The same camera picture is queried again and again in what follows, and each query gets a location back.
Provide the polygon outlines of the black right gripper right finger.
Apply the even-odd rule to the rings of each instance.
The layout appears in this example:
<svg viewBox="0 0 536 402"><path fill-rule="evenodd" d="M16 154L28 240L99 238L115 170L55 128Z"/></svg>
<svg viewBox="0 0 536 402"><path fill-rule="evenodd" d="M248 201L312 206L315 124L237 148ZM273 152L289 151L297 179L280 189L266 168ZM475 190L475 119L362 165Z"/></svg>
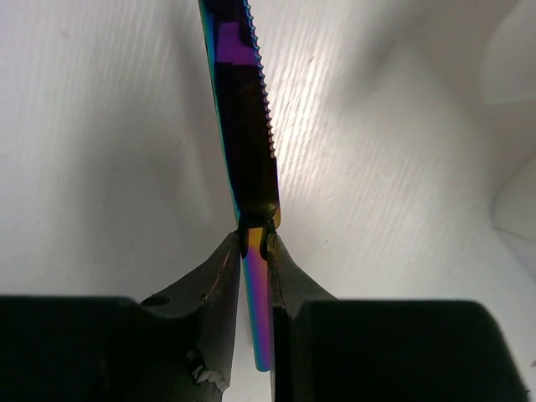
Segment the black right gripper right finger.
<svg viewBox="0 0 536 402"><path fill-rule="evenodd" d="M494 317L467 300L343 300L267 241L275 401L528 401Z"/></svg>

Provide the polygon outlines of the rainbow iridescent knife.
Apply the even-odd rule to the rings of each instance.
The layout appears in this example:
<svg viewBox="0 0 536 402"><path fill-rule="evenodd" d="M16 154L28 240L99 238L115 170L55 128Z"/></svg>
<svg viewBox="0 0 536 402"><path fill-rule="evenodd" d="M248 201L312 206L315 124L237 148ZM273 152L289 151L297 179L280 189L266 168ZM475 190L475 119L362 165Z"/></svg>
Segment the rainbow iridescent knife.
<svg viewBox="0 0 536 402"><path fill-rule="evenodd" d="M247 1L198 4L245 273L255 366L272 367L267 238L281 222L277 162L258 37Z"/></svg>

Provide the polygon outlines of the white drawer box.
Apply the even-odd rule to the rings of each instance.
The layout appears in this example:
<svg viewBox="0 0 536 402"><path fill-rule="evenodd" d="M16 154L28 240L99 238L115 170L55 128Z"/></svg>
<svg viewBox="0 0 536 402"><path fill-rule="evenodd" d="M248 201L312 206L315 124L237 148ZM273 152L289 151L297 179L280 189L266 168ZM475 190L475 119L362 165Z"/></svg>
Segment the white drawer box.
<svg viewBox="0 0 536 402"><path fill-rule="evenodd" d="M495 229L535 276L535 2L517 1L489 39L481 67L482 99L499 131L524 152L497 192Z"/></svg>

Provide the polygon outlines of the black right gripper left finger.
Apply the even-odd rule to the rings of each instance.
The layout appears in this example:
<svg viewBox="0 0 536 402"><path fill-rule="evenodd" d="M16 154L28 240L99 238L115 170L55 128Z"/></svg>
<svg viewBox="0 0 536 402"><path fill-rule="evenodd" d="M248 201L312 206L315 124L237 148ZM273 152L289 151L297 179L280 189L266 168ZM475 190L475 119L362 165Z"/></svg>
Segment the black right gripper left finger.
<svg viewBox="0 0 536 402"><path fill-rule="evenodd" d="M229 387L240 241L183 278L122 296L3 296L4 401L220 401Z"/></svg>

